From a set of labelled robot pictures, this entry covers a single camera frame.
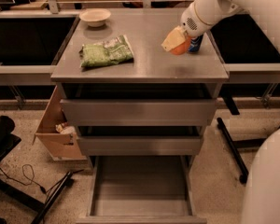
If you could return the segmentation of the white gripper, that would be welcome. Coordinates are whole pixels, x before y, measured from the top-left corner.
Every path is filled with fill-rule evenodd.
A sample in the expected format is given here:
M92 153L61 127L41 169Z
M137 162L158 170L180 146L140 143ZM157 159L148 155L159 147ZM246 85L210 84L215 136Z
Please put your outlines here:
M210 0L192 2L182 13L180 18L181 26L176 26L161 43L161 46L169 51L184 43L190 37L202 35L211 29L215 23L216 6Z

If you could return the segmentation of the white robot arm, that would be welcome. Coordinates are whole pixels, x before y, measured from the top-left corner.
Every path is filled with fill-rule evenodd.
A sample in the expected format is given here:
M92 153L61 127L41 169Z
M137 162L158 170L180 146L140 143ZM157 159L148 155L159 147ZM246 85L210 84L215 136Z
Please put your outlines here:
M245 10L280 53L280 0L194 0L162 47L172 53L221 20ZM280 128L260 146L245 185L241 224L280 224Z

